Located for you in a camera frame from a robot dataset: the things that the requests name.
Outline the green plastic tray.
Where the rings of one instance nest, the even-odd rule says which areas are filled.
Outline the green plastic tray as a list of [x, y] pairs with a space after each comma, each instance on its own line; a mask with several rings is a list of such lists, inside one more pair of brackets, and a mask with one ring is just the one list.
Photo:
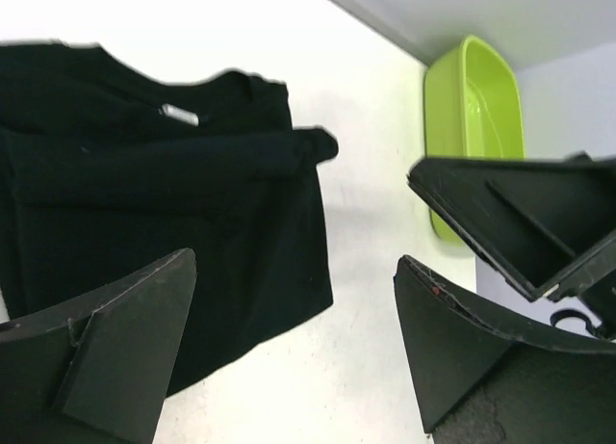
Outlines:
[[469, 35], [423, 82], [425, 154], [519, 160], [526, 156], [516, 76], [485, 40]]

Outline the black t shirt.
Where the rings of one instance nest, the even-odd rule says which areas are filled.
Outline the black t shirt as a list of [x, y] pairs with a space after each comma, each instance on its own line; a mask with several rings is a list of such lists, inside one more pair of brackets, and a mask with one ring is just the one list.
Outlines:
[[317, 173], [287, 87], [165, 85], [99, 46], [1, 49], [1, 291], [19, 318], [180, 248], [196, 257], [177, 393], [331, 306]]

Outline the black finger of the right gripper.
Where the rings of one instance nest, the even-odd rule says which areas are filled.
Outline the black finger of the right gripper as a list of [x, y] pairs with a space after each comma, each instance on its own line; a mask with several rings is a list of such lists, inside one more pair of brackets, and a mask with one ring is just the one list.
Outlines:
[[615, 161], [425, 157], [409, 187], [525, 299], [615, 275]]

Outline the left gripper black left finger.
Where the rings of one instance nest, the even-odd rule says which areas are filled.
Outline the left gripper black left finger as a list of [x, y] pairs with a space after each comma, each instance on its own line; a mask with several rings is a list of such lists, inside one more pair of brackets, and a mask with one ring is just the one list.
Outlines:
[[195, 281], [184, 248], [2, 324], [2, 442], [152, 442]]

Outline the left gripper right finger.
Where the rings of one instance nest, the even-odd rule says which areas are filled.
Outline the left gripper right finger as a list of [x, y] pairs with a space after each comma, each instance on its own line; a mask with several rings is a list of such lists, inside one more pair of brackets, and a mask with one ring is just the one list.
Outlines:
[[533, 321], [409, 255], [394, 284], [434, 442], [614, 443], [614, 344]]

